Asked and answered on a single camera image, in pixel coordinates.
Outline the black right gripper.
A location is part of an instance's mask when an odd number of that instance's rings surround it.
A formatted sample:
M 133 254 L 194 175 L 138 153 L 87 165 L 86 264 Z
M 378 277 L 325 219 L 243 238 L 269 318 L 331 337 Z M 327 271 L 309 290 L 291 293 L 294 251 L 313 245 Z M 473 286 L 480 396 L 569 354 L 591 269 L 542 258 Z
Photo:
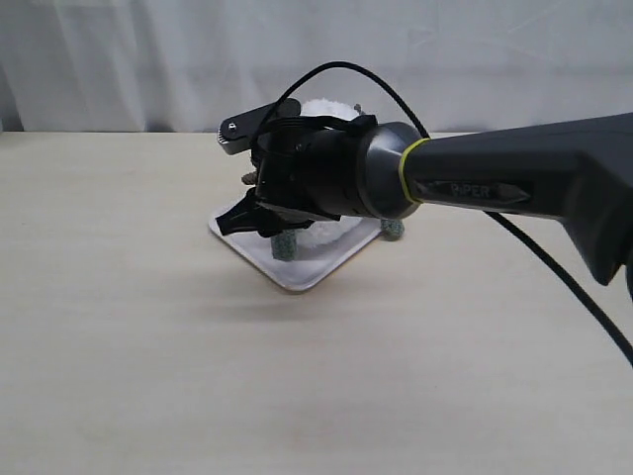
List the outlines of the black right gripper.
M 215 218 L 222 236 L 271 238 L 315 221 L 369 217 L 359 191 L 359 153 L 376 117 L 294 116 L 262 124 L 250 140 L 254 190 Z

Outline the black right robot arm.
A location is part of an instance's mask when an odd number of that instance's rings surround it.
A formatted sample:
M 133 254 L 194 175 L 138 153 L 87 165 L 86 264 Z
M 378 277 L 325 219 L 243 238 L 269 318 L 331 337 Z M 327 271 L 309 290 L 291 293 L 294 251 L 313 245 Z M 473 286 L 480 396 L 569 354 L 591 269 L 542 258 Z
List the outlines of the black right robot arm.
M 223 235 L 401 220 L 430 203 L 557 221 L 601 285 L 632 267 L 630 114 L 443 139 L 371 115 L 296 116 L 248 147 L 256 180 L 217 218 Z

